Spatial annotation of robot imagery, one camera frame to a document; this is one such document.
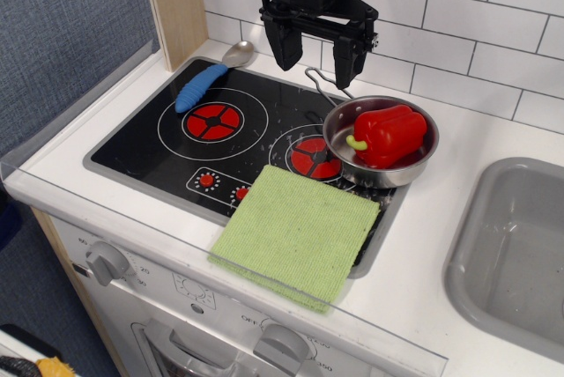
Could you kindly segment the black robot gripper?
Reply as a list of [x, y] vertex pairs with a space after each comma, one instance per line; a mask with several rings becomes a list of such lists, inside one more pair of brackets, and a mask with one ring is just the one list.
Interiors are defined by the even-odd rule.
[[361, 0], [262, 0], [261, 20], [277, 65], [290, 70], [302, 57], [302, 33], [335, 41], [336, 86], [347, 88], [377, 43], [378, 11]]

